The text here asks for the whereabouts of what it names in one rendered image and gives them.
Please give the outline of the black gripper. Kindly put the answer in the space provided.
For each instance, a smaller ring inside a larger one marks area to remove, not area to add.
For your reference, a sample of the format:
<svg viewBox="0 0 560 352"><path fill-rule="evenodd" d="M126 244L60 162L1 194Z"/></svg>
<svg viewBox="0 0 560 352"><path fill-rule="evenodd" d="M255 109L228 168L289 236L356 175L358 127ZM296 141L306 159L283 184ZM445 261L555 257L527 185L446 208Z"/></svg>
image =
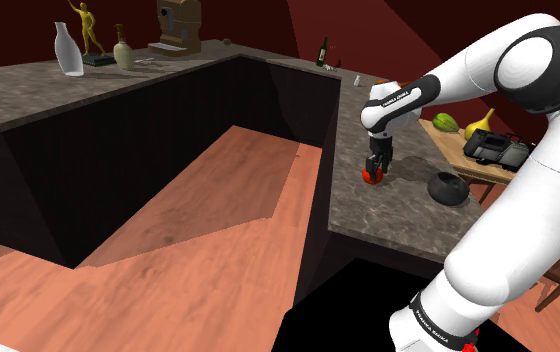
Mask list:
<svg viewBox="0 0 560 352"><path fill-rule="evenodd" d="M379 156L380 168L384 174L388 173L388 168L392 160L393 147L392 147L391 136L385 138L369 138L369 147L373 155L366 158L365 169L371 174L371 179L375 179L376 169L379 168Z"/></svg>

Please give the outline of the black round bowl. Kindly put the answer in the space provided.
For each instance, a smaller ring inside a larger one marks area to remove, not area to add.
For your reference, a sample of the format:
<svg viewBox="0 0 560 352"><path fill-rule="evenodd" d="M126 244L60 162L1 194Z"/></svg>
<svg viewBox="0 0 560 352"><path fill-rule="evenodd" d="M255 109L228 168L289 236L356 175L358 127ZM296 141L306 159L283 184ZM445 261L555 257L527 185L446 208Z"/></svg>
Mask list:
<svg viewBox="0 0 560 352"><path fill-rule="evenodd" d="M459 176L439 172L429 180L427 191L434 201L446 206L457 206L468 198L470 188Z"/></svg>

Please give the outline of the green squash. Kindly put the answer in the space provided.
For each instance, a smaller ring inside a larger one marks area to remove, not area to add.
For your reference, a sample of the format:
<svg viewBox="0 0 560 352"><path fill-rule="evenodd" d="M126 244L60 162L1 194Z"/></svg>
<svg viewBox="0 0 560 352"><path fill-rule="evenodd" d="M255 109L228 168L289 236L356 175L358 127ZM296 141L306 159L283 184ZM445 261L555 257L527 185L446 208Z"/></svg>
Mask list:
<svg viewBox="0 0 560 352"><path fill-rule="evenodd" d="M459 131L459 126L456 120L447 113L438 113L432 119L432 125L443 132L455 132Z"/></svg>

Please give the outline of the wooden side table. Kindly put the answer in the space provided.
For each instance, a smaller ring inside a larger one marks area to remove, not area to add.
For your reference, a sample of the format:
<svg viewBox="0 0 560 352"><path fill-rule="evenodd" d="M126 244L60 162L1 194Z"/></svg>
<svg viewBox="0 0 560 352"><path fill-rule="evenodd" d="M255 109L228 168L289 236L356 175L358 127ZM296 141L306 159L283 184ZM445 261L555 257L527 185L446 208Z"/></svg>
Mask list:
<svg viewBox="0 0 560 352"><path fill-rule="evenodd" d="M441 151L446 160L451 164L458 175L469 185L485 185L481 194L471 194L484 210L487 210L491 202L486 202L486 198L491 197L492 189L496 185L506 187L514 178L514 173L503 169L496 164L482 165L474 158L464 154L465 130L458 132L446 132L437 129L431 121L420 119L419 124L425 129L437 148ZM549 277L542 276L541 281L545 283L535 311L541 312L560 296L560 260L558 267L552 269Z"/></svg>

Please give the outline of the yellow gourd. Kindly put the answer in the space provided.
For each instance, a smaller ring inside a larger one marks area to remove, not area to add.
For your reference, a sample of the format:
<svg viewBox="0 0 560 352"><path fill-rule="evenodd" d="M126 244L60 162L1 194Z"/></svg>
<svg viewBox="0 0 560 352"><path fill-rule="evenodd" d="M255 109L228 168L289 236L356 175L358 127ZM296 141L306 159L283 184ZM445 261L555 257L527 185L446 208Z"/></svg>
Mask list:
<svg viewBox="0 0 560 352"><path fill-rule="evenodd" d="M492 114L494 113L494 111L495 111L495 109L491 108L482 119L480 119L476 122L470 123L465 128L464 138L466 140L469 140L476 130L484 130L484 131L490 132L491 129L490 129L490 125L489 125L489 119L492 116Z"/></svg>

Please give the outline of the black robot stand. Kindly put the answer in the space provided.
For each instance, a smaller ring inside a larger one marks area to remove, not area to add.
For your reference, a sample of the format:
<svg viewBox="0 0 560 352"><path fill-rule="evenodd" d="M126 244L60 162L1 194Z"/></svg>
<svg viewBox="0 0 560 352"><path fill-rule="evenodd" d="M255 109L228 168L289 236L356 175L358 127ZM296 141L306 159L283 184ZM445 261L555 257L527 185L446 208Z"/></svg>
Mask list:
<svg viewBox="0 0 560 352"><path fill-rule="evenodd" d="M445 274L355 259L285 315L271 352L531 352Z"/></svg>

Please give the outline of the dark kitchen counter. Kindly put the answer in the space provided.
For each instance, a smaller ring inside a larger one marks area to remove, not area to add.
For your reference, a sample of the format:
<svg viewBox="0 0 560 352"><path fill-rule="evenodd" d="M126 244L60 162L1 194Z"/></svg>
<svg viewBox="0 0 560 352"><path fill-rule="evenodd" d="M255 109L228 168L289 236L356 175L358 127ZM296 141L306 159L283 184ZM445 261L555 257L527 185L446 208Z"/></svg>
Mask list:
<svg viewBox="0 0 560 352"><path fill-rule="evenodd" d="M216 40L192 58L77 78L53 61L0 67L0 244L73 268L232 127L318 147L295 296L354 258L431 278L478 219L428 180L449 165L417 123L382 186L363 183L365 90L346 70Z"/></svg>

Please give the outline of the brown coffee machine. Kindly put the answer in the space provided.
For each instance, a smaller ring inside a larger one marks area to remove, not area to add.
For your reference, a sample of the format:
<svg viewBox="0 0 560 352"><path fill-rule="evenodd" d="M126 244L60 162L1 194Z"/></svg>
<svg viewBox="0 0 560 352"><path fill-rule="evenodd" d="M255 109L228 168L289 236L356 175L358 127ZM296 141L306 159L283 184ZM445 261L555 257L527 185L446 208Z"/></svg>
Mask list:
<svg viewBox="0 0 560 352"><path fill-rule="evenodd" d="M156 9L162 34L158 42L148 44L150 51L172 57L201 51L200 0L157 0Z"/></svg>

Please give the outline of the beige soap dispenser bottle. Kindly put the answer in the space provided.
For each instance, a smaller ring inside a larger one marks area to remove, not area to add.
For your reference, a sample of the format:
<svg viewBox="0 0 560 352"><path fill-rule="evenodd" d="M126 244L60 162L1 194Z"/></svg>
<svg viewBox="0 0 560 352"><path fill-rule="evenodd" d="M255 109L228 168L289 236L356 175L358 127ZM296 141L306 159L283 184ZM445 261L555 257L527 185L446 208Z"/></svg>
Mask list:
<svg viewBox="0 0 560 352"><path fill-rule="evenodd" d="M127 71L134 69L135 61L133 57L133 50L127 44L124 27L122 24L116 24L114 28L117 31L118 42L113 47L113 55L117 65Z"/></svg>

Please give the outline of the golden human figure statue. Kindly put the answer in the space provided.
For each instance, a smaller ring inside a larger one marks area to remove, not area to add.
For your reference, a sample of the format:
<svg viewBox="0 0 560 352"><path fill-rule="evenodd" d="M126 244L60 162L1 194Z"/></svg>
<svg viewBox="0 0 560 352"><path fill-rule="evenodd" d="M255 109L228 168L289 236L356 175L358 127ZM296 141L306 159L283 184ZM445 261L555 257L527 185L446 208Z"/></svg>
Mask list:
<svg viewBox="0 0 560 352"><path fill-rule="evenodd" d="M88 10L87 4L81 2L79 6L75 6L71 0L67 0L68 4L74 12L81 18L81 33L84 43L84 53L82 54L82 62L86 65L93 67L100 67L115 64L116 61L112 56L109 56L103 46L98 42L94 31L96 23L94 15ZM91 53L89 51L90 44L93 43L98 49L99 53Z"/></svg>

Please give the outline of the white vase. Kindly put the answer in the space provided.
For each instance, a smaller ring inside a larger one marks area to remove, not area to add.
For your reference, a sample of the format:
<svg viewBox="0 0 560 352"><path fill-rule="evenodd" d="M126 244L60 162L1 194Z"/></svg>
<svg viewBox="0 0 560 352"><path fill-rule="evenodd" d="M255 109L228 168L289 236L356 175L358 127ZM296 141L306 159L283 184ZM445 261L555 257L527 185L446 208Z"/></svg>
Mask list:
<svg viewBox="0 0 560 352"><path fill-rule="evenodd" d="M64 22L56 22L54 49L62 72L66 76L80 77L84 74L82 55L78 45L70 36Z"/></svg>

